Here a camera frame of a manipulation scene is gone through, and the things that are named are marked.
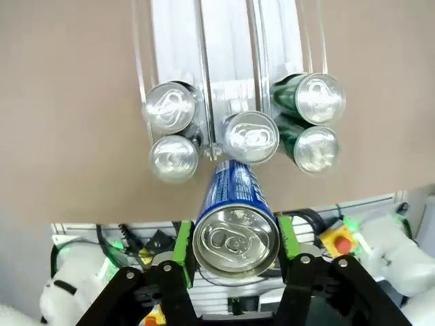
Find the blue can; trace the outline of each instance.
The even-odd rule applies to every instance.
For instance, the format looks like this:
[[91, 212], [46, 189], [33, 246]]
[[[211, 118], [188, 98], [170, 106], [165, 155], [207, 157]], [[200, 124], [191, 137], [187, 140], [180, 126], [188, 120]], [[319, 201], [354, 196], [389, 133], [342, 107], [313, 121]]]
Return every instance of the blue can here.
[[276, 220], [248, 165], [217, 166], [193, 235], [196, 260], [210, 273], [249, 278], [263, 273], [279, 250]]

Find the bolt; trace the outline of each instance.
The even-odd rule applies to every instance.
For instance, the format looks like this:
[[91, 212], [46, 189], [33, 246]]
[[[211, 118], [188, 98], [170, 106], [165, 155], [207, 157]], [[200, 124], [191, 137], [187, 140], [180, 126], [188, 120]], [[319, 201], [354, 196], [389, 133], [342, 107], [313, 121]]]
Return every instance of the bolt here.
[[310, 257], [308, 257], [308, 256], [302, 256], [302, 257], [300, 258], [300, 261], [302, 262], [302, 264], [309, 264], [310, 261], [311, 261], [311, 259], [310, 259]]
[[340, 260], [338, 261], [338, 265], [339, 265], [340, 267], [346, 267], [346, 266], [347, 266], [347, 260], [346, 260], [346, 259], [340, 259]]

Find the beige wall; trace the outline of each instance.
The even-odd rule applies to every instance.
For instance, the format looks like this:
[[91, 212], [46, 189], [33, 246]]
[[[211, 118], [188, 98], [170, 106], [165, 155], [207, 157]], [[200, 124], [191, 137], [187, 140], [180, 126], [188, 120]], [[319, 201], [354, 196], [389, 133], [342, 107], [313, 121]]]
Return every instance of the beige wall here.
[[[331, 74], [347, 111], [337, 171], [310, 178], [283, 156], [256, 168], [273, 210], [435, 180], [435, 4], [324, 1]], [[0, 4], [0, 205], [35, 221], [194, 218], [212, 164], [167, 186], [150, 173], [130, 1]]]

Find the green can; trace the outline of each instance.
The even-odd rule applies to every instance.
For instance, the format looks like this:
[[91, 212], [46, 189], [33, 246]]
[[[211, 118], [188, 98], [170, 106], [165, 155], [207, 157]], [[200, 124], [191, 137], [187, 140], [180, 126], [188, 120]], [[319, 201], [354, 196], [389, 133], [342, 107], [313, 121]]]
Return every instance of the green can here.
[[315, 175], [336, 165], [340, 144], [331, 129], [282, 115], [277, 127], [282, 150], [300, 170]]
[[324, 73], [290, 75], [271, 88], [273, 100], [286, 115], [323, 126], [335, 122], [345, 109], [345, 93]]

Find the can rim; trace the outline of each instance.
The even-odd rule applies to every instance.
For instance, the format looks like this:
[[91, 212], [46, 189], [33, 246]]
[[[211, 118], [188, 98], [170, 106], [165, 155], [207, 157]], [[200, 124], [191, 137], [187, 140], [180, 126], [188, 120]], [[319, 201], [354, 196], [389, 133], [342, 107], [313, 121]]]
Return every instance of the can rim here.
[[334, 116], [332, 119], [326, 120], [325, 122], [316, 122], [313, 121], [312, 119], [309, 119], [301, 110], [299, 107], [299, 93], [300, 93], [300, 89], [302, 88], [302, 84], [304, 83], [304, 81], [311, 77], [311, 76], [318, 76], [318, 75], [327, 75], [328, 77], [332, 78], [337, 84], [337, 78], [335, 78], [333, 75], [330, 75], [329, 73], [305, 73], [305, 76], [301, 79], [301, 81], [299, 82], [298, 86], [296, 87], [296, 92], [295, 92], [295, 102], [296, 102], [296, 109], [298, 110], [298, 113], [300, 114], [300, 116], [307, 122], [309, 122], [310, 124], [313, 124], [314, 126], [329, 126], [330, 124], [333, 124], [335, 121], [339, 120], [341, 118], [341, 116], [343, 115], [345, 108], [346, 108], [346, 94], [345, 91], [341, 88], [341, 90], [343, 91], [343, 95], [342, 95], [342, 109], [340, 111], [340, 113], [336, 116]]
[[[233, 156], [233, 158], [235, 160], [237, 160], [237, 161], [239, 161], [241, 163], [250, 164], [250, 165], [264, 163], [264, 162], [268, 161], [273, 156], [273, 154], [275, 154], [275, 152], [278, 149], [278, 146], [279, 146], [279, 130], [278, 130], [278, 127], [277, 127], [277, 124], [275, 123], [275, 121], [271, 117], [269, 117], [267, 114], [265, 114], [265, 113], [263, 113], [261, 111], [245, 111], [245, 112], [236, 113], [234, 115], [234, 117], [232, 117], [232, 120], [229, 121], [228, 125], [231, 124], [233, 119], [235, 119], [236, 117], [243, 117], [244, 115], [249, 115], [249, 114], [261, 115], [262, 117], [264, 117], [266, 119], [267, 122], [270, 123], [270, 125], [271, 125], [271, 127], [273, 129], [273, 133], [274, 133], [275, 138], [276, 138], [275, 144], [273, 145], [272, 149], [269, 151], [269, 153], [266, 155], [265, 158], [263, 158], [261, 160], [252, 161], [252, 162], [248, 161], [248, 160], [244, 160], [240, 155], [234, 155], [234, 153], [239, 154], [239, 153], [237, 153], [237, 151], [230, 150], [229, 154], [231, 156]], [[224, 134], [224, 143], [225, 144], [228, 143], [226, 141], [226, 139], [227, 139], [226, 134], [227, 134], [227, 132], [225, 130], [225, 134]]]
[[161, 134], [164, 134], [164, 135], [169, 135], [169, 134], [175, 134], [175, 133], [177, 133], [177, 132], [180, 132], [180, 131], [182, 131], [184, 128], [186, 128], [188, 125], [189, 125], [189, 123], [190, 122], [192, 122], [192, 120], [193, 120], [193, 117], [195, 116], [195, 111], [196, 111], [196, 100], [195, 100], [195, 97], [194, 97], [194, 95], [191, 93], [191, 91], [187, 88], [187, 87], [185, 87], [183, 84], [181, 84], [181, 83], [178, 83], [178, 82], [176, 82], [176, 81], [168, 81], [168, 82], [166, 82], [166, 83], [163, 83], [163, 84], [160, 84], [160, 85], [157, 85], [157, 86], [154, 86], [146, 95], [145, 95], [145, 97], [146, 98], [149, 98], [150, 97], [150, 94], [152, 93], [152, 92], [154, 92], [155, 90], [157, 90], [157, 89], [159, 89], [159, 88], [163, 88], [163, 87], [165, 87], [165, 86], [172, 86], [172, 87], [174, 87], [174, 88], [177, 88], [177, 89], [182, 89], [182, 91], [183, 91], [183, 93], [184, 93], [184, 95], [186, 95], [186, 100], [187, 101], [189, 101], [189, 103], [192, 105], [192, 107], [193, 107], [193, 112], [192, 112], [192, 114], [191, 114], [191, 116], [190, 116], [190, 118], [183, 124], [183, 126], [182, 126], [182, 128], [180, 127], [180, 128], [176, 128], [176, 129], [170, 129], [170, 130], [168, 130], [168, 128], [165, 128], [164, 127], [164, 125], [162, 125], [162, 124], [159, 124], [159, 123], [156, 123], [155, 122], [155, 120], [153, 120], [153, 119], [150, 119], [150, 114], [149, 114], [149, 110], [148, 110], [148, 107], [152, 107], [153, 105], [151, 105], [148, 101], [147, 101], [147, 103], [144, 105], [144, 111], [145, 111], [145, 117], [147, 118], [147, 120], [148, 120], [148, 122], [151, 124], [151, 126], [152, 127], [156, 127], [157, 129], [158, 129], [158, 131], [161, 133]]
[[[274, 232], [276, 234], [275, 246], [273, 247], [273, 250], [271, 250], [271, 253], [269, 254], [269, 256], [264, 261], [262, 261], [261, 264], [255, 266], [254, 268], [251, 268], [250, 270], [244, 271], [244, 272], [233, 272], [232, 273], [232, 272], [227, 272], [225, 270], [220, 270], [219, 268], [216, 268], [215, 266], [213, 266], [207, 262], [207, 260], [201, 254], [201, 252], [199, 252], [199, 248], [198, 248], [198, 232], [199, 232], [198, 227], [204, 222], [204, 220], [206, 220], [212, 214], [215, 214], [215, 213], [221, 211], [222, 209], [226, 209], [228, 207], [240, 208], [240, 209], [249, 209], [251, 211], [256, 212], [263, 219], [265, 219], [267, 221], [267, 223], [271, 226], [271, 228], [274, 230]], [[193, 242], [192, 247], [193, 247], [194, 256], [195, 256], [197, 262], [200, 264], [201, 267], [206, 269], [206, 271], [208, 271], [209, 273], [216, 275], [216, 276], [219, 276], [219, 277], [223, 277], [223, 278], [228, 278], [228, 279], [233, 279], [233, 280], [241, 280], [244, 278], [249, 278], [249, 277], [254, 277], [254, 276], [260, 275], [261, 273], [265, 272], [272, 265], [272, 263], [276, 260], [276, 258], [278, 256], [278, 252], [279, 252], [281, 239], [279, 236], [279, 230], [278, 230], [277, 224], [273, 221], [273, 218], [274, 217], [271, 217], [266, 212], [264, 212], [260, 209], [257, 209], [251, 205], [248, 205], [248, 204], [226, 204], [224, 206], [216, 207], [215, 209], [209, 211], [195, 225], [195, 230], [194, 230], [193, 237], [192, 237], [192, 242]]]
[[335, 133], [335, 131], [333, 131], [331, 128], [328, 128], [328, 127], [325, 127], [325, 126], [313, 126], [313, 127], [310, 127], [308, 129], [302, 131], [302, 133], [298, 136], [298, 138], [296, 139], [296, 142], [294, 144], [294, 148], [293, 148], [294, 162], [299, 167], [299, 169], [301, 171], [305, 172], [306, 174], [309, 174], [309, 175], [320, 175], [320, 174], [323, 174], [323, 173], [326, 173], [326, 172], [332, 170], [333, 166], [331, 166], [330, 168], [323, 169], [323, 170], [321, 170], [319, 172], [311, 172], [311, 171], [308, 171], [307, 169], [305, 169], [302, 165], [300, 165], [299, 159], [296, 156], [296, 148], [299, 145], [299, 140], [302, 138], [302, 136], [304, 136], [304, 134], [306, 132], [308, 132], [309, 130], [313, 131], [313, 129], [316, 129], [316, 130], [319, 130], [319, 129], [321, 129], [321, 130], [327, 130], [328, 132], [330, 132], [334, 136], [336, 144], [337, 144], [337, 147], [338, 147], [337, 155], [336, 155], [336, 158], [335, 158], [335, 161], [334, 161], [335, 163], [336, 163], [336, 161], [338, 161], [338, 156], [339, 156], [339, 154], [341, 152], [341, 146], [340, 146], [340, 142], [338, 141], [337, 133]]
[[[192, 146], [192, 148], [195, 152], [195, 167], [192, 169], [192, 171], [188, 175], [186, 175], [183, 178], [176, 179], [176, 180], [169, 179], [169, 178], [162, 178], [162, 175], [159, 175], [158, 173], [156, 173], [156, 167], [155, 167], [155, 164], [152, 160], [152, 156], [154, 154], [155, 148], [159, 144], [161, 144], [163, 141], [168, 140], [168, 138], [174, 139], [175, 141], [182, 141], [185, 144], [189, 144], [189, 146]], [[179, 136], [178, 134], [170, 134], [169, 136], [165, 136], [165, 137], [160, 138], [158, 141], [156, 141], [154, 143], [154, 145], [152, 145], [152, 148], [151, 148], [150, 154], [149, 154], [149, 158], [151, 160], [151, 167], [152, 167], [154, 175], [157, 176], [161, 181], [165, 181], [167, 183], [182, 183], [182, 182], [190, 179], [195, 174], [196, 169], [198, 168], [198, 163], [199, 163], [199, 152], [198, 152], [198, 149], [196, 148], [196, 146], [194, 145], [194, 143], [192, 141], [190, 141], [189, 139], [187, 139], [186, 137]]]

